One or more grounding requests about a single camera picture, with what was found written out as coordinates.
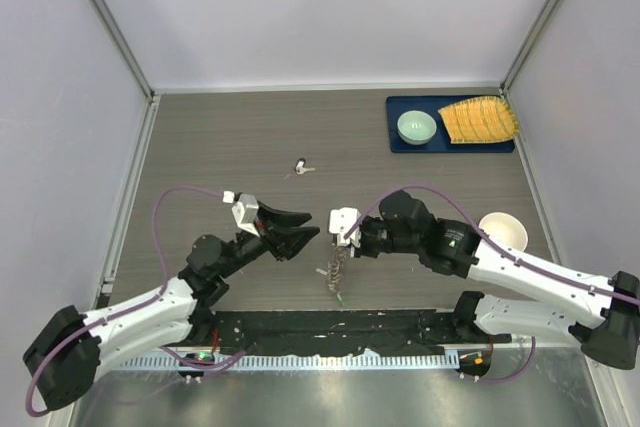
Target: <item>white wall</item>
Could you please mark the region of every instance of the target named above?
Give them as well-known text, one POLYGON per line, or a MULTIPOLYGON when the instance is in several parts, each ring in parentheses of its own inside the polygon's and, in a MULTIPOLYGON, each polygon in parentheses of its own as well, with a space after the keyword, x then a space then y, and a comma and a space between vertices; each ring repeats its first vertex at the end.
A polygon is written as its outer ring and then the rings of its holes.
POLYGON ((504 78, 544 0, 107 0, 151 84, 504 78))
MULTIPOLYGON (((640 276, 638 0, 564 0, 512 89, 565 263, 640 276)), ((640 388, 640 362, 627 374, 640 388)))
POLYGON ((145 102, 87 0, 0 16, 0 425, 26 427, 22 354, 90 307, 145 102))

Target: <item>white bowl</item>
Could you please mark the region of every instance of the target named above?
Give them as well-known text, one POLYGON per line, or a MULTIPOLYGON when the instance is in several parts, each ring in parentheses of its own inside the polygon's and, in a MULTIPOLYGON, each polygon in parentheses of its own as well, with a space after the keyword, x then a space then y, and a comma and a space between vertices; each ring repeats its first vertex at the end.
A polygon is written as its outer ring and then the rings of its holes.
POLYGON ((419 110, 405 112, 398 119, 398 134, 407 144, 426 144, 436 134, 436 121, 419 110))
POLYGON ((479 225, 494 240, 520 251, 527 248, 529 243, 527 229, 512 215, 492 212, 485 215, 479 225))

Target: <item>wooden table surface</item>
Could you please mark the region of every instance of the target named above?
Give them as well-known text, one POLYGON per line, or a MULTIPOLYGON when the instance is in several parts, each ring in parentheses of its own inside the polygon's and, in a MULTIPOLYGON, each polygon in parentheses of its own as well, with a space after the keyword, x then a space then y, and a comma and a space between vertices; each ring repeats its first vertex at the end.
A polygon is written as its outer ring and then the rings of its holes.
MULTIPOLYGON (((112 303, 161 282, 151 235, 151 209, 167 188, 193 184, 248 192, 267 205, 310 212, 321 233, 288 262, 266 254, 227 281, 221 310, 337 309, 316 272, 332 247, 329 211, 364 209, 392 186, 434 184, 480 219, 508 212, 529 233, 527 251, 549 258, 531 192, 516 152, 512 154, 392 154, 384 102, 389 95, 421 91, 312 91, 164 95, 134 203, 112 303), (289 175, 296 160, 314 172, 289 175)), ((444 200, 411 191, 437 217, 459 218, 444 200)), ((185 264, 202 234, 227 240, 236 231, 229 205, 179 192, 166 198, 159 236, 172 274, 185 264)), ((505 289, 432 273, 415 256, 350 259, 342 292, 348 308, 451 308, 463 290, 517 298, 505 289)))

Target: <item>green bowl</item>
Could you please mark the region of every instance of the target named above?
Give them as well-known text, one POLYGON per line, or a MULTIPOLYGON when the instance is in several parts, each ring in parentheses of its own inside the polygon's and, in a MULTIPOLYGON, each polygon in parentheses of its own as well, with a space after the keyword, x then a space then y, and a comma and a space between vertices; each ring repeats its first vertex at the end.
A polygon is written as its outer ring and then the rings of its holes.
POLYGON ((426 144, 436 135, 436 121, 419 110, 405 112, 398 119, 398 134, 407 144, 426 144))

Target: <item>blue tray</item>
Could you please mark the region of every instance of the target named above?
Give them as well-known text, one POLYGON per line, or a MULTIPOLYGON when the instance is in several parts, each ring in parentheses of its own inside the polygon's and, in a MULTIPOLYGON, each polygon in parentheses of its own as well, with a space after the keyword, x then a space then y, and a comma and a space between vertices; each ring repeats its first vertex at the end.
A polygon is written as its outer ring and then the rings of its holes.
POLYGON ((513 140, 496 144, 452 144, 447 129, 438 110, 461 100, 478 97, 477 95, 427 95, 414 97, 387 98, 387 128, 389 146, 396 154, 439 154, 439 153, 505 153, 516 148, 513 140), (438 126, 436 135, 423 145, 407 144, 398 135, 398 119, 409 110, 420 110, 434 118, 438 126))

